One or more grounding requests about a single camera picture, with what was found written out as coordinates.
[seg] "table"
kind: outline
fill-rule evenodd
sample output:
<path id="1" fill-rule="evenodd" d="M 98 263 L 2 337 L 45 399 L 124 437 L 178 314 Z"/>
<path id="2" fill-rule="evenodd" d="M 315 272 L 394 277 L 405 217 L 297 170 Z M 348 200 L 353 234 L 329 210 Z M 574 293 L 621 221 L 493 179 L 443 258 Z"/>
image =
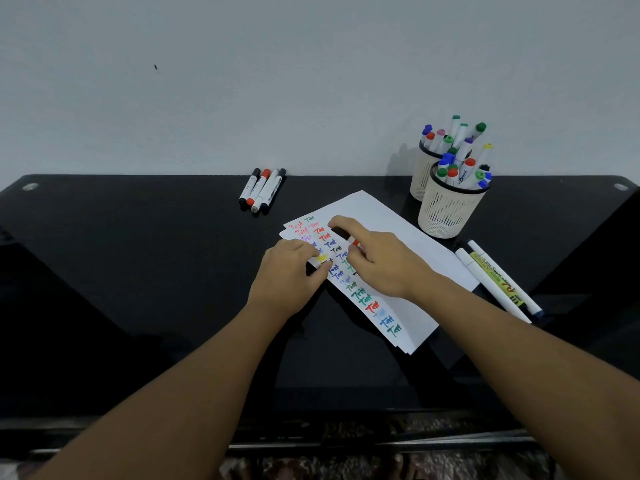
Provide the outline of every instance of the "table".
<path id="1" fill-rule="evenodd" d="M 128 336 L 151 344 L 162 355 L 155 367 L 162 368 L 201 345 L 241 309 L 262 254 L 277 241 L 283 223 L 358 190 L 413 223 L 420 206 L 408 193 L 410 177 L 290 176 L 268 213 L 252 214 L 237 202 L 246 178 L 30 175 L 0 194 L 0 225 Z M 22 189 L 32 182 L 36 189 Z M 614 186 L 620 183 L 626 191 Z M 306 201 L 303 194 L 316 197 Z M 636 186 L 622 177 L 495 177 L 459 238 L 444 244 L 452 248 L 455 241 L 475 239 L 532 290 L 618 209 L 637 202 L 637 195 Z M 490 403 L 488 388 L 460 366 L 461 357 L 441 330 L 412 356 L 391 349 L 325 283 L 268 349 L 245 412 Z M 459 380 L 452 373 L 456 368 L 471 382 Z M 140 377 L 128 378 L 129 387 Z M 84 391 L 75 402 L 42 397 L 32 398 L 28 410 L 17 403 L 3 409 L 14 415 L 99 415 L 126 395 L 113 391 L 117 378 L 112 381 L 102 390 Z M 471 383 L 484 393 L 473 393 Z"/>

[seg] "right hand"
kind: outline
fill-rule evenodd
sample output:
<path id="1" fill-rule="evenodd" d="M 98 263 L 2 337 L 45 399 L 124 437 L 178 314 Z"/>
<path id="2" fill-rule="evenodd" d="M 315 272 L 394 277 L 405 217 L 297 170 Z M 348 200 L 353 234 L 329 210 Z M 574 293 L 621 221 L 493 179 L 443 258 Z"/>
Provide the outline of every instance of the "right hand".
<path id="1" fill-rule="evenodd" d="M 372 232 L 356 219 L 343 216 L 333 217 L 329 227 L 341 227 L 360 242 L 364 252 L 350 245 L 347 262 L 380 293 L 414 301 L 420 284 L 436 276 L 420 256 L 391 232 Z"/>

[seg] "cream pen holder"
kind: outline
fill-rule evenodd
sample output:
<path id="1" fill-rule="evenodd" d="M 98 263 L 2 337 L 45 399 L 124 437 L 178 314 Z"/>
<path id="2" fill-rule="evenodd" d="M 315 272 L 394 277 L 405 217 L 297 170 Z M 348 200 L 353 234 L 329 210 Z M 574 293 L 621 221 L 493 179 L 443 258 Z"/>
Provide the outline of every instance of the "cream pen holder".
<path id="1" fill-rule="evenodd" d="M 442 155 L 430 152 L 424 147 L 422 142 L 420 142 L 419 146 L 420 156 L 418 157 L 418 161 L 416 161 L 415 168 L 413 169 L 413 177 L 411 179 L 409 192 L 413 198 L 422 201 L 422 198 L 424 197 L 424 188 L 427 186 L 427 181 L 429 179 L 429 170 L 431 169 L 431 165 L 439 162 Z"/>
<path id="2" fill-rule="evenodd" d="M 427 172 L 418 225 L 432 237 L 448 239 L 460 233 L 491 184 L 479 190 L 452 187 L 436 176 L 437 168 L 438 162 L 435 162 Z"/>

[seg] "wall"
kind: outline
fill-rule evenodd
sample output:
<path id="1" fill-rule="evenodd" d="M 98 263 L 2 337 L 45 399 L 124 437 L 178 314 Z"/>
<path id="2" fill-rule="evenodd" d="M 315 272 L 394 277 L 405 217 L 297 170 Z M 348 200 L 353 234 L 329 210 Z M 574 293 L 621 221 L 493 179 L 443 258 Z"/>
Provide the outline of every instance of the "wall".
<path id="1" fill-rule="evenodd" d="M 640 0 L 3 0 L 0 187 L 410 173 L 453 113 L 487 122 L 498 174 L 640 181 L 638 20 Z"/>

